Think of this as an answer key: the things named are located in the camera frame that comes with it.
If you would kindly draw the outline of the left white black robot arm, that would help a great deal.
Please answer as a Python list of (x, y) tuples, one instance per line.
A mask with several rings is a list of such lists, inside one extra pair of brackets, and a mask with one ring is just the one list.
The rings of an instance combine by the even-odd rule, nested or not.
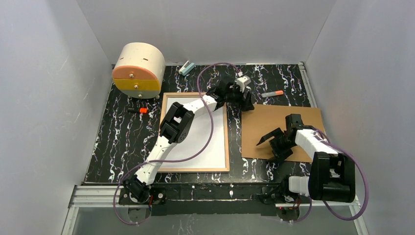
[(127, 197), (137, 200), (138, 204), (150, 204), (156, 198), (151, 191), (151, 185), (163, 163), (167, 163), (168, 154), (179, 143), (183, 142), (194, 119), (212, 113), (222, 108), (226, 103), (238, 104), (243, 112), (251, 111), (254, 105), (251, 98), (251, 79), (244, 75), (235, 81), (220, 81), (205, 94), (199, 94), (199, 99), (181, 104), (174, 102), (165, 114), (155, 146), (146, 160), (136, 166), (131, 178), (122, 180)]

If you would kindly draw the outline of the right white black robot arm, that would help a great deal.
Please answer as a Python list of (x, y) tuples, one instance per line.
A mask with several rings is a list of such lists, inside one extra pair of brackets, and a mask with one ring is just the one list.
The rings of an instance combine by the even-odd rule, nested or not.
[(262, 136), (268, 141), (274, 163), (282, 163), (301, 147), (312, 160), (309, 176), (286, 176), (276, 187), (263, 187), (259, 199), (270, 204), (277, 198), (310, 197), (319, 201), (351, 203), (355, 198), (355, 165), (345, 153), (328, 146), (327, 138), (312, 125), (305, 125), (300, 114), (285, 118), (286, 130), (277, 128)]

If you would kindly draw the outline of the white wooden picture frame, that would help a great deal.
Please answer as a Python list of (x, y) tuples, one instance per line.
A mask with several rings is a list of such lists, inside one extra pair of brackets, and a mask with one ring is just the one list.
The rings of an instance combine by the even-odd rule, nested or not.
[[(197, 92), (164, 93), (161, 119), (164, 118), (174, 102), (186, 104), (199, 98)], [(230, 154), (226, 105), (214, 111), (212, 116), (214, 124), (213, 135), (206, 149), (197, 157), (185, 162), (163, 163), (159, 168), (160, 173), (229, 172)], [(206, 144), (209, 135), (210, 117), (208, 113), (205, 113), (194, 119), (187, 137), (170, 151), (167, 159), (180, 160), (194, 155)]]

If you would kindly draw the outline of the brown cardboard backing board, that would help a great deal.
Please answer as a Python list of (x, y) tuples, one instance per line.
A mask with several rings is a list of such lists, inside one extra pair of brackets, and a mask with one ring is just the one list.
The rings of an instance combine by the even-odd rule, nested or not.
[(304, 124), (325, 132), (319, 108), (255, 104), (254, 110), (243, 112), (241, 118), (243, 158), (269, 160), (274, 155), (268, 141), (257, 146), (260, 138), (274, 129), (286, 130), (285, 117), (300, 114)]

